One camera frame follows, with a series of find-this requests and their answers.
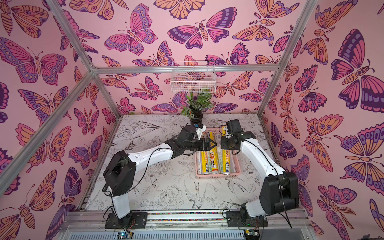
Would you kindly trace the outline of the yellow red wrap roll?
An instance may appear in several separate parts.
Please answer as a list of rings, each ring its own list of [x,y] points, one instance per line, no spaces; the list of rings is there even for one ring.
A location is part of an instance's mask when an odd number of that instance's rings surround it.
[[[215,140],[214,135],[212,132],[208,132],[209,137],[211,140]],[[210,154],[210,160],[211,160],[211,169],[212,169],[212,174],[219,174],[219,164],[218,164],[218,154],[217,154],[217,147],[209,151]]]

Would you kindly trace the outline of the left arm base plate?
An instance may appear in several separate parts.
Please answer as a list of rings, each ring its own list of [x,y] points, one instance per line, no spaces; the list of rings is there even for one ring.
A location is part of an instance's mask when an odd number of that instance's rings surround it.
[[[106,220],[105,229],[144,229],[147,224],[147,212],[132,212],[119,219],[115,213],[109,213]]]

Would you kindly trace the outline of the pink plastic basket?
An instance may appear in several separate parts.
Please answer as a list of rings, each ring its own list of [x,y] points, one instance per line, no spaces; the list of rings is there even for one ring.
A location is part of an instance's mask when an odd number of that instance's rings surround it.
[[[199,179],[218,179],[237,177],[241,173],[240,163],[237,156],[230,150],[221,149],[222,132],[226,128],[209,128],[202,136],[202,139],[212,140],[216,145],[209,151],[195,153],[196,177]]]

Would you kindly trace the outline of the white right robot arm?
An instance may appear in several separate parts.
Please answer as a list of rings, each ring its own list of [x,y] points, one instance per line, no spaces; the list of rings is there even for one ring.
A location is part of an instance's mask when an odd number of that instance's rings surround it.
[[[259,198],[241,206],[245,218],[271,216],[297,209],[300,203],[297,175],[274,162],[262,149],[256,136],[243,130],[238,119],[226,122],[225,127],[227,131],[221,138],[221,148],[244,154],[263,181]]]

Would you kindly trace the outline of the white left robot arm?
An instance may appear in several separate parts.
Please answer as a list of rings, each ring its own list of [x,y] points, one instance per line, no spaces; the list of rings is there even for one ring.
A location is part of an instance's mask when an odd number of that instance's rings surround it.
[[[214,139],[203,137],[205,127],[195,128],[187,125],[181,132],[164,143],[137,153],[119,151],[113,155],[103,173],[105,185],[103,192],[112,200],[113,213],[119,221],[130,220],[132,210],[129,192],[136,186],[136,172],[147,170],[150,165],[182,156],[186,151],[207,152],[217,146]]]

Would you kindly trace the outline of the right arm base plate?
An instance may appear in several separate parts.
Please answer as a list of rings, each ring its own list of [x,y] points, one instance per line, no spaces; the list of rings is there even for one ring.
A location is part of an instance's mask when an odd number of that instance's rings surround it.
[[[247,213],[242,211],[226,210],[223,212],[223,217],[227,220],[228,227],[256,228],[269,226],[266,217],[249,217]]]

